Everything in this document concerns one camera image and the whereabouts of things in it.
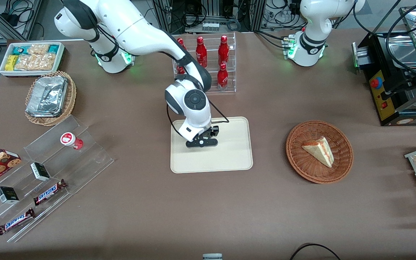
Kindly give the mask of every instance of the floor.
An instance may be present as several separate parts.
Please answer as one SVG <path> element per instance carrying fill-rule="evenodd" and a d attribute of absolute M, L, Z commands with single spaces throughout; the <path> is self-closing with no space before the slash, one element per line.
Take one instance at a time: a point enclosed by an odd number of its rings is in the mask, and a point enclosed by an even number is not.
<path fill-rule="evenodd" d="M 358 13 L 357 18 L 365 27 L 375 27 L 383 16 L 388 12 L 391 4 L 394 0 L 367 0 L 362 10 Z M 146 19 L 153 25 L 157 25 L 154 10 L 147 0 L 134 0 L 134 5 L 140 10 L 142 14 L 147 13 Z M 399 4 L 400 7 L 412 6 L 416 4 L 416 0 L 403 0 Z M 62 8 L 62 3 L 59 0 L 44 0 L 37 16 L 37 22 L 41 23 L 44 27 L 44 39 L 45 40 L 60 40 L 67 39 L 66 36 L 61 34 L 53 23 L 53 17 Z M 391 13 L 388 19 L 383 23 L 382 27 L 390 27 L 391 24 L 399 17 L 397 12 L 398 8 Z M 358 28 L 359 25 L 354 20 L 351 14 L 345 21 L 340 24 L 340 29 Z M 43 32 L 40 26 L 33 28 L 33 33 L 30 37 L 31 40 L 39 40 Z M 0 54 L 0 63 L 4 53 Z"/>

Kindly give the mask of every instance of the sandwich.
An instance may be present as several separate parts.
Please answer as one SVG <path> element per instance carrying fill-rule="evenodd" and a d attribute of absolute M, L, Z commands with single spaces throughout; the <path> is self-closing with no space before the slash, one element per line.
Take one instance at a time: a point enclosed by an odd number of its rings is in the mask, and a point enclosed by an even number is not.
<path fill-rule="evenodd" d="M 332 150 L 325 137 L 321 137 L 318 140 L 307 141 L 303 143 L 302 148 L 328 168 L 332 167 L 335 159 L 333 158 Z"/>

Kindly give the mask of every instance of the green led light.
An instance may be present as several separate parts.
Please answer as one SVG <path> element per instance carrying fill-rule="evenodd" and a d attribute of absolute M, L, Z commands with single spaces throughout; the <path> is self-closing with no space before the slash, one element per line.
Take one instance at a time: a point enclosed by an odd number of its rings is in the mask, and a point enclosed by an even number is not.
<path fill-rule="evenodd" d="M 293 46 L 293 48 L 292 49 L 290 49 L 290 51 L 289 51 L 289 59 L 293 59 L 294 58 L 294 56 L 295 56 L 295 53 L 296 53 L 296 48 L 297 48 L 297 46 Z"/>
<path fill-rule="evenodd" d="M 97 59 L 97 63 L 99 64 L 99 66 L 102 66 L 102 63 L 100 63 L 99 57 L 97 57 L 97 54 L 96 54 L 96 59 Z"/>
<path fill-rule="evenodd" d="M 129 53 L 127 53 L 127 52 L 122 52 L 122 57 L 123 57 L 124 62 L 125 62 L 126 64 L 130 64 L 130 63 L 133 61 L 133 59 L 132 59 L 132 55 L 131 55 L 131 54 L 129 54 Z"/>
<path fill-rule="evenodd" d="M 319 59 L 322 58 L 322 56 L 324 55 L 324 49 L 325 49 L 325 45 L 322 47 L 322 51 L 320 51 Z"/>

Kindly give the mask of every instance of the black machine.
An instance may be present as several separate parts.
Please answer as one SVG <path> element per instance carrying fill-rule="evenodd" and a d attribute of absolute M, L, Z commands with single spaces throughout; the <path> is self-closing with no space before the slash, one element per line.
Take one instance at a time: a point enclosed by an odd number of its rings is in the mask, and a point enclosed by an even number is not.
<path fill-rule="evenodd" d="M 383 126 L 416 125 L 416 16 L 408 9 L 400 13 L 411 33 L 393 26 L 353 43 L 355 66 L 364 71 Z"/>

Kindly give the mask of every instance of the yellow panel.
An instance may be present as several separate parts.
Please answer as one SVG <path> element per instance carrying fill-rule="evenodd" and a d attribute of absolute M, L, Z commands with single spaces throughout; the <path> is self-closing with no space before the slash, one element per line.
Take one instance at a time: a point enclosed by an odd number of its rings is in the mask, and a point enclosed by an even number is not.
<path fill-rule="evenodd" d="M 372 79 L 375 79 L 377 77 L 380 77 L 381 79 L 383 79 L 383 81 L 385 81 L 381 71 L 378 71 L 378 73 L 375 74 L 375 76 L 373 76 L 368 81 L 369 84 L 370 84 L 370 81 L 372 81 Z M 380 89 L 374 89 L 372 87 L 370 87 L 370 89 L 372 90 L 373 99 L 375 99 L 375 104 L 377 106 L 378 115 L 380 115 L 381 120 L 387 119 L 388 117 L 390 117 L 392 114 L 394 114 L 396 112 L 396 110 L 394 109 L 393 102 L 391 101 L 391 97 L 388 98 L 388 100 L 383 100 L 380 96 L 381 93 L 385 91 L 385 86 L 381 86 Z M 387 103 L 388 106 L 386 108 L 382 108 L 381 104 L 383 102 Z"/>

